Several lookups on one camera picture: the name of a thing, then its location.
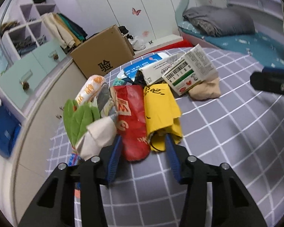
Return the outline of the blue white flat box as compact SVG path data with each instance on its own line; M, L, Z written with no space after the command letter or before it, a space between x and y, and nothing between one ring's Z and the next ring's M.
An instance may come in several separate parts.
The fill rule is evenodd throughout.
M123 86L126 84L134 84L136 73L140 68L155 63L157 61L160 61L162 59L165 59L167 57L168 54L164 52L159 52L158 54L152 54L149 57L144 57L143 59L137 61L136 63L133 63L125 67L118 73L112 86Z

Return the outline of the blue bag under shelf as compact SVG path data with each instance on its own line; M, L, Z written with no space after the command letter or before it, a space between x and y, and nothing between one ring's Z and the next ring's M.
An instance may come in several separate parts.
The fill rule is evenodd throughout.
M21 123L5 107L0 107L0 155L9 158L21 130Z

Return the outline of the beige crumpled sock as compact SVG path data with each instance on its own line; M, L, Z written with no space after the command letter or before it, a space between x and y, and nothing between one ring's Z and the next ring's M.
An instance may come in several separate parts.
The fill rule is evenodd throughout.
M221 96L220 79L217 78L210 82L204 81L193 87L188 93L193 100L219 98Z

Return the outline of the mint green drawer cabinet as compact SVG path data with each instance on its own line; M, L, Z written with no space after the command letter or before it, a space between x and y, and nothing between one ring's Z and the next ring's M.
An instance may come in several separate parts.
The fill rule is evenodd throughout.
M0 77L0 87L13 104L21 109L42 80L66 57L53 39L16 61Z

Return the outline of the orange white snack bag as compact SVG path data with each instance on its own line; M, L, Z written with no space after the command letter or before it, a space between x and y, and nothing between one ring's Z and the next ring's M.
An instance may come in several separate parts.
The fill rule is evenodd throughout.
M78 105L89 104L97 107L100 117L115 113L114 101L106 79L100 75L92 75L77 94L75 101Z

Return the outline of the grey checkered table cloth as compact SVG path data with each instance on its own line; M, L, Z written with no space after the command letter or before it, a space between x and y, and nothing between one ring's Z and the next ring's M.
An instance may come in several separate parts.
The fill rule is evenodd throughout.
M205 163L227 162L257 203L268 226L284 217L284 96L255 91L250 75L262 66L250 55L207 48L218 70L221 97L184 95L181 145ZM177 226L186 187L177 183L165 153L121 161L115 182L101 188L109 226Z

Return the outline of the folded grey blanket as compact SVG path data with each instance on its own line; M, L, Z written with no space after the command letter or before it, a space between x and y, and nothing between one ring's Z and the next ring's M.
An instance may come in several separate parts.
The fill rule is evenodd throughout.
M207 36L255 34L253 19L239 8L200 6L187 9L183 13L183 18Z

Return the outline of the long white medicine box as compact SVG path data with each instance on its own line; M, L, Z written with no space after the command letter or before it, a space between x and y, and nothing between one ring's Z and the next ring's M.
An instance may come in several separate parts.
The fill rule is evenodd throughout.
M163 74L178 60L184 53L176 53L164 56L163 59L149 63L138 69L134 83L142 86L150 86L162 81Z

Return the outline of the red snack bag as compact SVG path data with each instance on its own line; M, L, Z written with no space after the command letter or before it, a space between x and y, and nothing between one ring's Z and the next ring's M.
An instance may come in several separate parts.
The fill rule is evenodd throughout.
M122 155L127 161L148 157L143 89L140 85L114 86L110 89L118 114L117 131L122 137Z

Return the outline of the white green watermelon frost box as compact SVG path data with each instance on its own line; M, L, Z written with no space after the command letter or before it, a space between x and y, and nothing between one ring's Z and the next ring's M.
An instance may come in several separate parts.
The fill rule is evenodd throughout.
M196 45L162 75L163 80L179 96L194 86L218 78L218 71L200 45Z

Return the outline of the teal quilted bed mattress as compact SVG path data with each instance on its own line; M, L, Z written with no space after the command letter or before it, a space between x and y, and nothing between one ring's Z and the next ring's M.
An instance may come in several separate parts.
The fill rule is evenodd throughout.
M284 45L260 31L255 34L212 37L201 33L188 21L180 22L178 27L183 33L220 49L250 55L263 66L284 69Z

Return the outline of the large brown cardboard box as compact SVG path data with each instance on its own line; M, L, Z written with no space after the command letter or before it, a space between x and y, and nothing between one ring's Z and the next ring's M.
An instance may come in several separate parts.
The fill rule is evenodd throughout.
M105 76L134 59L133 49L118 26L93 35L71 52L71 57L86 78Z

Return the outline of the white wardrobe with butterflies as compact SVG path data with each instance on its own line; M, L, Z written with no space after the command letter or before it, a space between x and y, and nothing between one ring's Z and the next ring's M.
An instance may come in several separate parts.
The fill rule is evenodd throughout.
M179 0L76 0L93 34L110 26L125 26L145 42L179 35L175 9Z

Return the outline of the green and white snack bag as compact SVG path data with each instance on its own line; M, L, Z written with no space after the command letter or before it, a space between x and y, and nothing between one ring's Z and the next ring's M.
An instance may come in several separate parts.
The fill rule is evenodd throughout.
M117 135L117 112L101 115L91 103L79 105L67 100L63 109L63 123L72 150L81 159L88 160L100 154L102 148L113 144Z

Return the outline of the red covered bench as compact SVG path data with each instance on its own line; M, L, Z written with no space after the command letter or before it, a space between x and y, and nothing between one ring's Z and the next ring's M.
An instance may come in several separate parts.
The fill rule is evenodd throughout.
M157 49L149 49L145 52L139 51L137 54L135 54L134 58L141 57L141 56L146 55L148 53L155 53L155 52L159 52L159 51L176 49L176 48L190 48L190 47L193 47L193 44L191 42L189 42L188 40L183 40L181 42L176 42L176 43L173 43L173 44L170 44L170 45L166 45L164 47L159 47Z

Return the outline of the yellow snack bag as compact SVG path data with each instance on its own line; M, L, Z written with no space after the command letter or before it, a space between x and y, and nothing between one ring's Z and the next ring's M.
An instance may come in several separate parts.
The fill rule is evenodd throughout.
M176 144L182 140L182 115L168 84L153 84L144 88L147 141L150 149L164 152L165 136L171 134Z

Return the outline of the hanging clothes bundle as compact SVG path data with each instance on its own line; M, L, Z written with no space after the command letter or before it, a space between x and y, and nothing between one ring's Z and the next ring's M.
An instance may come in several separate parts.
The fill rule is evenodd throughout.
M87 38L82 27L61 13L45 13L41 15L41 19L63 50L75 48Z

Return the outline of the white cubby shelf unit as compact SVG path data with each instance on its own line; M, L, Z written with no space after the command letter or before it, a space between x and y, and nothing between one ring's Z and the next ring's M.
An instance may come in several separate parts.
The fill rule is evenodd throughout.
M16 43L30 37L36 46L54 39L54 36L43 22L41 16L47 13L58 13L54 0L17 0L9 12L9 22L17 26L4 32L2 44L11 62L18 61L22 56L16 49Z

